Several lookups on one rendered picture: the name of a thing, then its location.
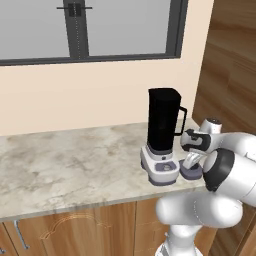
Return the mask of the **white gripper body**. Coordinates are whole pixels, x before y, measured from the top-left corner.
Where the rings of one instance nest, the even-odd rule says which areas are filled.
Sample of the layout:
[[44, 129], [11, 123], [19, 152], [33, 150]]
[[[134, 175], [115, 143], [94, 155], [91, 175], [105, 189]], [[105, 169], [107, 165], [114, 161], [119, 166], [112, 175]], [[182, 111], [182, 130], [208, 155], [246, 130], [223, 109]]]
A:
[[185, 168], [192, 168], [195, 164], [197, 164], [201, 159], [201, 155], [198, 153], [194, 153], [194, 152], [190, 152], [184, 162], [183, 162], [183, 166]]

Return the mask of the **dark grey blender lid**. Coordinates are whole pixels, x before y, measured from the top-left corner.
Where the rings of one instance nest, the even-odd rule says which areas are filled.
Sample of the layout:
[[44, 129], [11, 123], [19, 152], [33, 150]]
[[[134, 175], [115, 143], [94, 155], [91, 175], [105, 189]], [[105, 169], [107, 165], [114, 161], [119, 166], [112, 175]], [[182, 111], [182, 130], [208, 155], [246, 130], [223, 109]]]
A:
[[199, 180], [203, 175], [203, 169], [199, 163], [196, 163], [192, 168], [187, 169], [183, 165], [183, 160], [179, 161], [180, 174], [186, 180]]

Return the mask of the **black jug blender white base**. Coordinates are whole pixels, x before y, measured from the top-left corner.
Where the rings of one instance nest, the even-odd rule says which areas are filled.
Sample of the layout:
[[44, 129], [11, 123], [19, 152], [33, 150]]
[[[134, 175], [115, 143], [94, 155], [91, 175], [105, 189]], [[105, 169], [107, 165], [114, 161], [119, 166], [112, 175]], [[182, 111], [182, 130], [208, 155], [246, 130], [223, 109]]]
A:
[[187, 109], [180, 105], [181, 95], [173, 88], [151, 88], [148, 92], [148, 132], [140, 152], [141, 167], [151, 184], [167, 186], [174, 184], [179, 175], [173, 143], [184, 131]]

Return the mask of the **wooden cupboard door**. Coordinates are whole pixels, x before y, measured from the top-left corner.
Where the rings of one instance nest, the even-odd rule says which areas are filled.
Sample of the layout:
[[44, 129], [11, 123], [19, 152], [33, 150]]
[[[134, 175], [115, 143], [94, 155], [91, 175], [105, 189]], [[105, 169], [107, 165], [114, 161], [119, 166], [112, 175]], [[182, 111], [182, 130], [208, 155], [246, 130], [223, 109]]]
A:
[[135, 203], [4, 222], [18, 256], [133, 256]]
[[0, 254], [0, 256], [12, 256], [12, 249], [9, 244], [9, 238], [4, 226], [1, 223], [0, 223], [0, 247], [6, 250], [6, 253]]
[[159, 222], [155, 205], [157, 198], [137, 202], [134, 256], [154, 256], [165, 241], [168, 226]]

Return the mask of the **tall wooden cabinet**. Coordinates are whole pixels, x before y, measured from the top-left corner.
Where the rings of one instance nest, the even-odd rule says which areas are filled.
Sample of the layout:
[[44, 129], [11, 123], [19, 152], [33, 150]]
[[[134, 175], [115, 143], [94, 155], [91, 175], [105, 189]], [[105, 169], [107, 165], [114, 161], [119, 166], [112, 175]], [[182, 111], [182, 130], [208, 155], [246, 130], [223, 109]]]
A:
[[[214, 0], [192, 118], [256, 135], [256, 0]], [[209, 256], [256, 256], [256, 208], [220, 229]]]

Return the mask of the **dark framed window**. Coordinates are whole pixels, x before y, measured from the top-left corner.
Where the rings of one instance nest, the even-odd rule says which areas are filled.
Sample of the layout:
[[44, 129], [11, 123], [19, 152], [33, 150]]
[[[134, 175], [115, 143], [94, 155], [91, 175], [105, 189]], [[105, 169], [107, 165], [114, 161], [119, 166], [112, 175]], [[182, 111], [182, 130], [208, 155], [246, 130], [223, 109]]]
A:
[[188, 0], [0, 0], [0, 66], [174, 59]]

